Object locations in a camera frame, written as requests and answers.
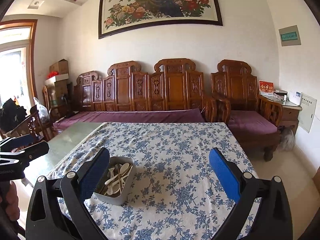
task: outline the blue flower pattern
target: blue flower pattern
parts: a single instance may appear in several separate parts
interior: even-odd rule
[[[49,173],[48,179],[77,171],[101,147],[110,155],[131,157],[137,166],[132,191],[122,206],[99,201],[85,205],[109,239],[211,239],[234,201],[227,198],[208,162],[217,147],[242,171],[257,174],[224,123],[104,123]],[[61,210],[68,215],[65,203]],[[257,200],[241,231],[248,234]]]

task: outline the sofa leg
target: sofa leg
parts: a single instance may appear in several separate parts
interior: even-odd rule
[[[272,160],[273,157],[273,152],[277,149],[278,145],[273,145],[273,146],[269,146],[269,147],[265,147],[264,149],[264,160],[266,162],[269,162]]]

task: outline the human hand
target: human hand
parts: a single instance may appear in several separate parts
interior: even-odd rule
[[[8,203],[7,208],[5,209],[9,219],[11,221],[17,221],[20,217],[20,209],[18,207],[19,198],[17,195],[17,188],[13,181],[10,181],[9,191],[6,195],[6,201]]]

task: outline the beige floor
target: beige floor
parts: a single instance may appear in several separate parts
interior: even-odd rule
[[[320,206],[319,193],[307,171],[293,152],[275,152],[268,163],[259,151],[248,153],[248,157],[260,178],[271,179],[276,175],[282,178],[291,208],[293,239],[298,239]],[[16,185],[21,210],[19,223],[25,227],[32,188],[20,181],[16,181]]]

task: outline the purple cushion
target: purple cushion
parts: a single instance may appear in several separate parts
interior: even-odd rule
[[[197,123],[205,120],[198,108],[160,112],[80,112],[61,122],[53,123],[53,127],[65,130],[76,122]]]
[[[277,127],[256,111],[231,111],[229,129],[233,134],[270,134],[277,132]]]

